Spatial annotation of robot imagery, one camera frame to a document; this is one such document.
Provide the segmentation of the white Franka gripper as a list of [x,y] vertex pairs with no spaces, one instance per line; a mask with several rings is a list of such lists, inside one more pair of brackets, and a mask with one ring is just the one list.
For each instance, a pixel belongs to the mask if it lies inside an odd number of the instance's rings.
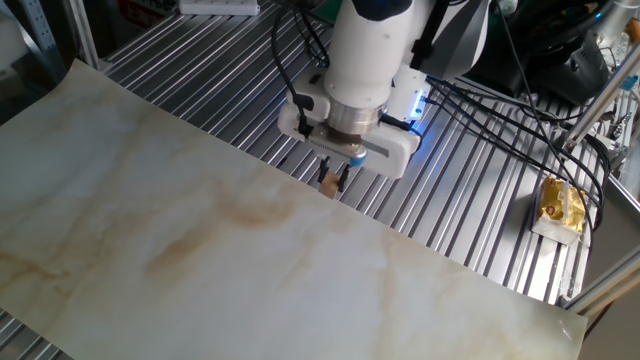
[[[404,175],[420,136],[412,123],[420,118],[420,79],[396,77],[391,96],[381,106],[357,109],[332,99],[325,91],[322,74],[303,74],[286,93],[277,125],[281,133],[299,140],[320,157],[317,182],[329,172],[330,160],[364,167],[391,179]],[[345,190],[350,167],[337,182]]]

